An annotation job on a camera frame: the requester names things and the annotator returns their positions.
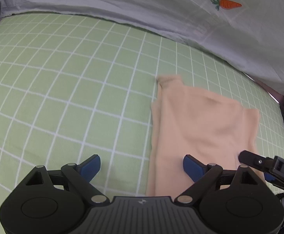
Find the peach long-sleeve garment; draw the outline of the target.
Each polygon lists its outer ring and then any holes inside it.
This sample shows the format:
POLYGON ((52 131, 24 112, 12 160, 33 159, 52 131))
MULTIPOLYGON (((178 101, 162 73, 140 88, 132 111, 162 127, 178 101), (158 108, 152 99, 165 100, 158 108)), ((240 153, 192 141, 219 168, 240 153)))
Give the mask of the peach long-sleeve garment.
POLYGON ((152 149, 146 194, 176 198, 192 185, 183 170, 185 155, 203 164, 236 170, 238 155, 257 153, 260 114, 240 102, 198 87, 184 85, 179 75, 157 78, 152 103, 152 149))

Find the green checked bed sheet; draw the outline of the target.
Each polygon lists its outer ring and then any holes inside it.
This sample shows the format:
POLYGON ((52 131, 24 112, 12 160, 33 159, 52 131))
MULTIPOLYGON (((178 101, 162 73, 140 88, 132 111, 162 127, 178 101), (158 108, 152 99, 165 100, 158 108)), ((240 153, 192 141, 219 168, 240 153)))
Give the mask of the green checked bed sheet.
POLYGON ((284 158, 278 103, 211 54, 102 19, 14 15, 0 21, 0 206, 34 166, 93 154, 102 161, 94 186, 143 196, 159 74, 257 108, 259 153, 284 158))

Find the grey carrot-print quilt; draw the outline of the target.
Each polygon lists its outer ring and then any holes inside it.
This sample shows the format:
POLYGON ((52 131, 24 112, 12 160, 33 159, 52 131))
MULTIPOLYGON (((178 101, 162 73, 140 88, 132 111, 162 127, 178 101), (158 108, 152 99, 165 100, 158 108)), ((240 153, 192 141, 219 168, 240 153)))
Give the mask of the grey carrot-print quilt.
POLYGON ((90 15, 200 47, 284 94, 284 0, 0 0, 24 12, 90 15))

